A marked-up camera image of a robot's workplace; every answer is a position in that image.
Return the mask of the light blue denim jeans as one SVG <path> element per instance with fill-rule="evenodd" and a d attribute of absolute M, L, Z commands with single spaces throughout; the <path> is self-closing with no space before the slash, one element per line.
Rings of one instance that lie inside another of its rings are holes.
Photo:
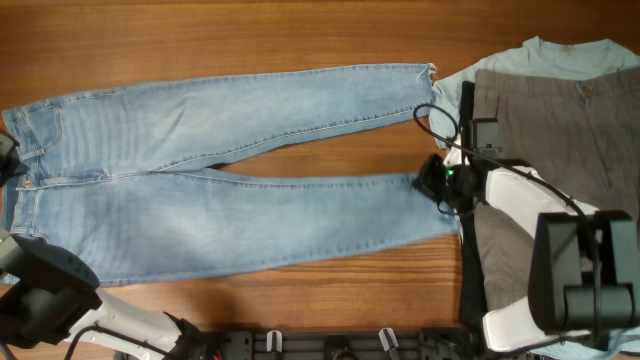
<path fill-rule="evenodd" d="M 83 260 L 105 286 L 179 281 L 379 251 L 456 229 L 410 173 L 258 178 L 267 151 L 403 122 L 426 64 L 147 83 L 5 110 L 27 172 L 3 222 Z"/>

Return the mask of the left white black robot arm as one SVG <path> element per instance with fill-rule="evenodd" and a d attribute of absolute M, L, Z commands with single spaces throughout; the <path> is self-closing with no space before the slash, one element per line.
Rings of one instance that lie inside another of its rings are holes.
<path fill-rule="evenodd" d="M 168 313 L 146 311 L 104 291 L 76 255 L 41 239 L 1 232 L 1 274 L 16 284 L 1 297 L 1 353 L 40 343 L 81 342 L 114 350 L 117 359 L 217 358 L 208 337 Z"/>

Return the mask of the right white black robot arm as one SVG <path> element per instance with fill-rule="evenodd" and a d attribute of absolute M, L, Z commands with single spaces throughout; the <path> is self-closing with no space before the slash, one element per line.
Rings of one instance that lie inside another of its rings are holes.
<path fill-rule="evenodd" d="M 581 203 L 542 180 L 527 163 L 464 149 L 460 162 L 431 156 L 413 182 L 451 215 L 483 203 L 533 240 L 526 296 L 482 318 L 486 346 L 523 352 L 561 342 L 606 349 L 637 340 L 637 229 L 619 210 Z"/>

